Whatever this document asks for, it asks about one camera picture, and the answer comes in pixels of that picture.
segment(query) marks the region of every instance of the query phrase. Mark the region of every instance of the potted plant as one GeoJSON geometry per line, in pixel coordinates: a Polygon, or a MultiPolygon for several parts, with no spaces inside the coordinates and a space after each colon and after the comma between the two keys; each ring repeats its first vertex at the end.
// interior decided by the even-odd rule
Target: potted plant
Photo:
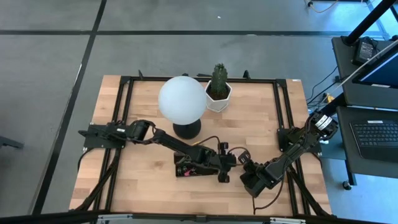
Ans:
{"type": "Polygon", "coordinates": [[[224,65],[217,64],[206,86],[206,105],[209,110],[219,113],[228,106],[232,87],[226,82],[227,76],[224,65]]]}

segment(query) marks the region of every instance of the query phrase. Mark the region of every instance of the floor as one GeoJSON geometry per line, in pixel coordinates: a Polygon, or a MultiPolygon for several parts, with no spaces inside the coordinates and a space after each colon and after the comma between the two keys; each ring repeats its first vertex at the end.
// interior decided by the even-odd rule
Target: floor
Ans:
{"type": "MultiPolygon", "coordinates": [[[[90,122],[103,75],[137,75],[140,69],[148,76],[194,76],[223,62],[230,77],[241,77],[247,69],[255,78],[301,79],[309,97],[312,86],[336,66],[330,37],[349,34],[369,14],[360,2],[338,2],[322,14],[294,0],[103,2],[96,26],[101,0],[0,0],[0,135],[25,143],[23,150],[0,150],[0,217],[30,212],[71,90],[81,77],[45,213],[68,209],[83,145],[77,130],[90,122]],[[90,38],[91,30],[99,35],[90,38]],[[143,32],[105,35],[114,34],[105,32],[110,30],[143,32]],[[251,30],[268,32],[242,35],[251,30]]],[[[330,2],[314,5],[324,9],[330,2]]],[[[383,34],[398,34],[391,11],[367,33],[377,39],[383,34]]],[[[330,77],[316,92],[332,82],[330,77]]],[[[359,185],[345,191],[344,162],[322,160],[335,215],[398,222],[398,180],[358,175],[359,185]]]]}

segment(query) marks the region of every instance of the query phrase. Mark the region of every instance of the black desk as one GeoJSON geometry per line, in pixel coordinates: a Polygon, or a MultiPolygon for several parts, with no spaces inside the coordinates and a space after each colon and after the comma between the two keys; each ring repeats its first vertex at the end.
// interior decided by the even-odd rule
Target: black desk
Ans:
{"type": "Polygon", "coordinates": [[[349,126],[349,122],[352,120],[372,120],[380,118],[398,120],[398,113],[339,106],[337,107],[337,115],[350,171],[355,174],[398,178],[398,163],[364,159],[359,155],[354,135],[349,126]]]}
{"type": "MultiPolygon", "coordinates": [[[[348,77],[359,67],[351,63],[355,47],[348,47],[341,41],[340,37],[332,38],[331,43],[335,52],[340,78],[348,77]]],[[[377,47],[379,50],[382,50],[391,43],[391,41],[380,40],[377,47]]],[[[398,100],[396,100],[397,95],[397,89],[362,85],[348,80],[343,85],[343,93],[324,107],[322,111],[328,115],[332,115],[336,113],[337,106],[347,105],[398,109],[398,100]]]]}

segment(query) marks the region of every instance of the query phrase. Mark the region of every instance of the metal pole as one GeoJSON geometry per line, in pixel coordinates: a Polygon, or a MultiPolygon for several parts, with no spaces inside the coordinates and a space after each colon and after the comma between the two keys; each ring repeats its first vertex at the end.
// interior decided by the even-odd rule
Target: metal pole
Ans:
{"type": "Polygon", "coordinates": [[[352,31],[349,36],[343,38],[343,42],[346,45],[353,45],[356,40],[365,32],[367,29],[374,24],[394,3],[396,0],[382,0],[368,16],[352,31]]]}

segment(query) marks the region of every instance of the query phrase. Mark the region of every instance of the keyboard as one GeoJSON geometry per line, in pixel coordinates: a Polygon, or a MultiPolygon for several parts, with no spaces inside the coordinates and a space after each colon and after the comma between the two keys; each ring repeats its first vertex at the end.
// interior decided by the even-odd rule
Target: keyboard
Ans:
{"type": "Polygon", "coordinates": [[[355,121],[349,125],[363,158],[398,162],[398,121],[355,121]]]}

